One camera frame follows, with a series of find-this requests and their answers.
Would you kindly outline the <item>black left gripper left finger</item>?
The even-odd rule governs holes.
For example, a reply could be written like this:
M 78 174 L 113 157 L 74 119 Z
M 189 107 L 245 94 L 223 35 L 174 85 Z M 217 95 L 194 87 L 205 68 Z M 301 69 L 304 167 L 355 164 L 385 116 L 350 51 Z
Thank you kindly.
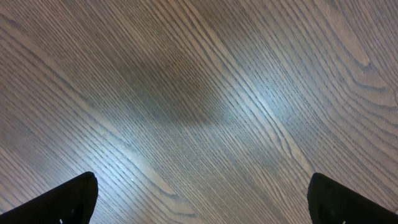
M 92 172 L 75 178 L 1 215 L 7 223 L 88 224 L 98 198 L 98 181 Z

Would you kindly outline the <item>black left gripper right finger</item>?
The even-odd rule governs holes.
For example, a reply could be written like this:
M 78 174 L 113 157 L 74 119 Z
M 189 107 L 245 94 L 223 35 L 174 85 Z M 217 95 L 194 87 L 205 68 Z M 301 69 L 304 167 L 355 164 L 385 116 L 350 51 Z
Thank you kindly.
M 313 224 L 397 224 L 397 214 L 321 173 L 312 175 L 307 200 Z

